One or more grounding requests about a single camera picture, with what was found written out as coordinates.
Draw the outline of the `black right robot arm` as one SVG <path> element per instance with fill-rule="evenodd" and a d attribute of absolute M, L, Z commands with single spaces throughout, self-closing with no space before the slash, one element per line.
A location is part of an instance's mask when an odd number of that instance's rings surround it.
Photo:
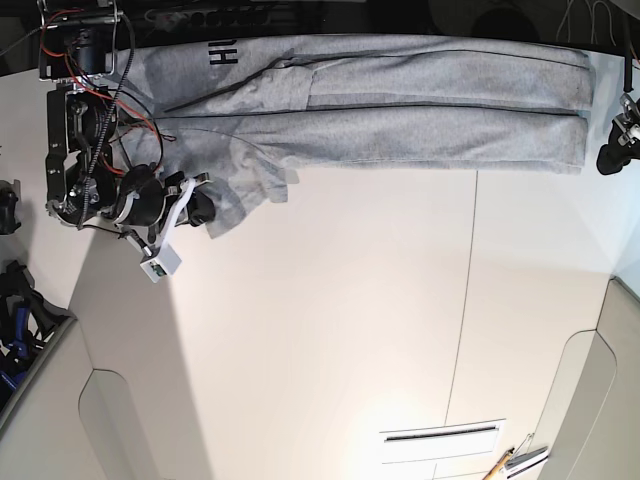
<path fill-rule="evenodd" d="M 38 9 L 39 76 L 55 85 L 47 95 L 49 214 L 77 230 L 102 218 L 108 232 L 147 255 L 159 250 L 172 228 L 212 221 L 216 209 L 200 190 L 206 175 L 161 176 L 171 138 L 124 88 L 135 52 L 126 53 L 115 87 L 102 81 L 116 73 L 118 32 L 136 43 L 117 3 L 41 1 Z"/>

